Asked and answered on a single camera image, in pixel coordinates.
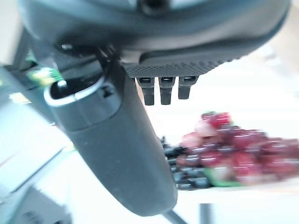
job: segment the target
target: red grapes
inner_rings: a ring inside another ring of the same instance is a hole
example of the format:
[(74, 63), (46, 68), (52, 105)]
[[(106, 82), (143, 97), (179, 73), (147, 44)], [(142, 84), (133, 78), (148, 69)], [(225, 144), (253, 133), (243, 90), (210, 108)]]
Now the red grapes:
[[(281, 180), (298, 173), (297, 139), (270, 138), (263, 131), (234, 126), (228, 113), (209, 112), (201, 117), (195, 132), (184, 135), (182, 149), (164, 147), (171, 171), (180, 172), (176, 174), (179, 189), (211, 186), (204, 176), (205, 169), (210, 170), (209, 178), (243, 185)], [(190, 177), (187, 173), (195, 174), (194, 169), (199, 169), (200, 175)]]

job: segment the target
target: blurry background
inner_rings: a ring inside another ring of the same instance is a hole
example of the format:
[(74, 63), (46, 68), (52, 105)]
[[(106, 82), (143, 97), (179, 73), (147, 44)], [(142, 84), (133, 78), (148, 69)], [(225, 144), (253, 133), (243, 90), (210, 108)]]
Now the blurry background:
[[(299, 138), (299, 1), (294, 1), (286, 25), (268, 44), (241, 60), (226, 63), (199, 77), (190, 99), (178, 100), (173, 88), (169, 106), (146, 107), (159, 137), (178, 144), (205, 111), (228, 111), (235, 123), (261, 128), (273, 137)], [(20, 35), (15, 0), (0, 2), (0, 63), (10, 63)], [(50, 126), (13, 87), (0, 81), (0, 214), (6, 214), (11, 192), (22, 186), (62, 148), (68, 139)], [(66, 204), (75, 224), (167, 223), (162, 217), (141, 218), (125, 210), (73, 152), (34, 181), (60, 204)], [(299, 184), (286, 182), (270, 189), (206, 190), (180, 193), (175, 210), (197, 223), (198, 204), (215, 202), (215, 223), (297, 223)]]

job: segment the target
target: metal rod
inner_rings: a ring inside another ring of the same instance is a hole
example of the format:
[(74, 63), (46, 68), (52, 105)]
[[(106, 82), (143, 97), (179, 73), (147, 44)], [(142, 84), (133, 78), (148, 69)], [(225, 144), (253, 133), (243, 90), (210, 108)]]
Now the metal rod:
[(200, 224), (212, 224), (212, 205), (199, 204)]
[(170, 210), (162, 214), (172, 224), (187, 224), (180, 216), (177, 215), (173, 210)]

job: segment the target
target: grape bunch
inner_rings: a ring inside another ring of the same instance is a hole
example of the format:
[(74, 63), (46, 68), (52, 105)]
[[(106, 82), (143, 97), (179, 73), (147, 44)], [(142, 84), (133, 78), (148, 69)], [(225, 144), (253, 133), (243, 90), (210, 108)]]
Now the grape bunch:
[(202, 115), (179, 147), (162, 140), (178, 189), (255, 185), (299, 175), (297, 139), (272, 138), (245, 130), (228, 113)]

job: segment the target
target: gray plastic part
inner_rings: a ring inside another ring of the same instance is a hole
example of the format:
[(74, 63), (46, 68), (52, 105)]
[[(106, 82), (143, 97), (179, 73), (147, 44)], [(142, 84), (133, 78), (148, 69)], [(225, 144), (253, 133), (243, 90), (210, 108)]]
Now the gray plastic part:
[(102, 97), (102, 85), (97, 83), (91, 87), (98, 91), (82, 90), (85, 97), (73, 101), (66, 100), (69, 96), (58, 98), (56, 88), (49, 88), (46, 102), (88, 166), (120, 203), (140, 216), (167, 212), (177, 202), (177, 189), (135, 81), (118, 63), (109, 66), (106, 77), (116, 80), (113, 94), (106, 98), (115, 107), (107, 113), (101, 114), (103, 101), (88, 100)]

